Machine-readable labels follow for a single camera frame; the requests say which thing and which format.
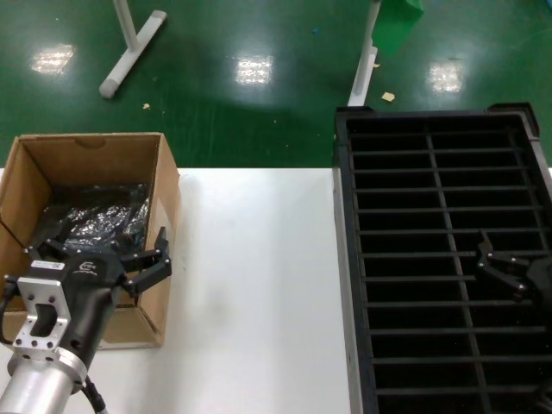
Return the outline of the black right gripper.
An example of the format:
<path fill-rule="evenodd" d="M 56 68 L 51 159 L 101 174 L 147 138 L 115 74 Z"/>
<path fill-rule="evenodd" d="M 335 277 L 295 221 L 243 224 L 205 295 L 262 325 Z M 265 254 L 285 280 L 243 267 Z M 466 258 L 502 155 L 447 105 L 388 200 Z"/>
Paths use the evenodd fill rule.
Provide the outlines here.
<path fill-rule="evenodd" d="M 477 281 L 509 293 L 515 302 L 530 296 L 533 304 L 551 304 L 550 257 L 530 263 L 516 255 L 496 251 L 485 231 L 479 233 L 478 249 Z"/>

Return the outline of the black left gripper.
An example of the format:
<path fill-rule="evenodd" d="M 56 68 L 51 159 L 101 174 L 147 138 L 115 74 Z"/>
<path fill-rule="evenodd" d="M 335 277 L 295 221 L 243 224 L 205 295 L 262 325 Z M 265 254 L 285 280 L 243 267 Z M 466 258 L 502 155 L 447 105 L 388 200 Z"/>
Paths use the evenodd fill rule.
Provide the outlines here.
<path fill-rule="evenodd" d="M 25 253 L 31 260 L 63 261 L 69 255 L 65 244 L 53 236 L 31 243 Z M 121 285 L 131 298 L 137 298 L 172 275 L 165 227 L 160 228 L 153 249 L 120 260 L 114 254 L 77 254 L 66 264 L 62 287 L 70 322 L 60 346 L 87 367 L 115 312 Z"/>

